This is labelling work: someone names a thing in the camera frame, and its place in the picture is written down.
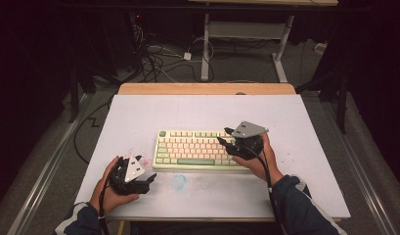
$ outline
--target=white table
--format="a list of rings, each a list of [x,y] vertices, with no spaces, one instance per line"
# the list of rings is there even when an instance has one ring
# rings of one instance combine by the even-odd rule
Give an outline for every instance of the white table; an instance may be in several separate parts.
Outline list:
[[[331,217],[350,217],[299,95],[116,95],[76,202],[88,201],[114,156],[142,155],[153,172],[162,129],[237,127],[247,120],[270,129],[279,169],[308,183]],[[126,220],[273,221],[266,184],[252,174],[159,172],[151,191],[113,211]]]
[[[207,5],[213,3],[237,3],[237,4],[259,4],[259,5],[287,5],[287,6],[312,6],[329,7],[336,6],[337,0],[190,0],[203,2]],[[255,39],[279,39],[279,50],[272,54],[272,59],[278,79],[280,82],[288,82],[282,66],[282,56],[288,42],[291,25],[294,16],[288,16],[285,23],[243,23],[243,22],[214,22],[205,14],[203,33],[203,52],[201,64],[201,77],[203,81],[208,80],[209,71],[209,38],[231,37],[231,38],[255,38]]]

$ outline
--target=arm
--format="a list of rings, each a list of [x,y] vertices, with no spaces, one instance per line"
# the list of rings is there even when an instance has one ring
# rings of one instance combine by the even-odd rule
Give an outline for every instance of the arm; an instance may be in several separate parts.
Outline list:
[[[283,175],[277,165],[275,153],[266,133],[261,135],[264,149],[260,158],[268,165],[273,196],[282,225],[288,234],[346,234],[310,198],[306,183],[297,176]],[[266,174],[258,159],[246,161],[233,156],[239,165],[250,168],[259,178]]]
[[[65,220],[56,228],[56,234],[102,234],[99,222],[99,197],[103,190],[105,181],[108,179],[109,172],[117,163],[118,157],[106,167],[103,177],[96,184],[92,198],[89,203],[79,203],[74,205],[68,212]],[[127,196],[116,195],[111,187],[105,192],[103,208],[105,214],[112,212],[115,208],[133,202],[139,198],[138,194]]]

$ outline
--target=jacket sleeve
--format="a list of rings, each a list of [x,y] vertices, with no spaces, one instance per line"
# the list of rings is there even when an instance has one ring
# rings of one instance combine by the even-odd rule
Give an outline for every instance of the jacket sleeve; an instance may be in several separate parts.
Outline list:
[[[96,210],[89,203],[74,205],[53,234],[102,234]]]
[[[273,187],[279,219],[288,235],[346,234],[310,198],[306,183],[297,176],[285,175]]]

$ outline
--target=mechanical keyboard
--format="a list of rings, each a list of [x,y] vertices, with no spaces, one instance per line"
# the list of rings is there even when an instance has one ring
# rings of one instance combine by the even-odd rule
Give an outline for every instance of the mechanical keyboard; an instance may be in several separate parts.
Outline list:
[[[162,130],[157,134],[153,166],[155,169],[199,169],[247,171],[231,160],[217,137],[234,142],[224,131]]]

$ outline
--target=hand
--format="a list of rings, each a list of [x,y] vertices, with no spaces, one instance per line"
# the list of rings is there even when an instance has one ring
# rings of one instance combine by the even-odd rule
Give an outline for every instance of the hand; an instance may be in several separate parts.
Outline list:
[[[103,177],[99,180],[99,182],[96,184],[96,187],[93,191],[92,198],[90,199],[90,204],[96,209],[97,214],[100,212],[99,208],[99,197],[100,194],[103,190],[103,186],[105,184],[105,181],[108,178],[109,172],[111,172],[111,169],[114,167],[114,165],[118,162],[119,157],[115,157],[113,161],[106,167],[105,173],[103,174]],[[130,194],[127,196],[121,196],[117,195],[113,192],[112,188],[108,186],[105,192],[105,199],[103,200],[103,208],[105,210],[105,215],[113,211],[115,208],[118,206],[124,205],[131,203],[139,198],[138,194]]]
[[[267,133],[263,133],[260,136],[263,140],[263,151],[261,151],[259,156],[263,160],[263,162],[267,163],[268,165],[270,172],[270,183],[273,186],[283,177],[283,175],[277,168],[275,152],[270,145],[269,136],[267,135]],[[251,172],[253,172],[257,177],[263,179],[264,181],[267,181],[264,167],[257,158],[252,160],[244,160],[239,156],[233,156],[233,161],[235,161],[239,165],[249,168]]]

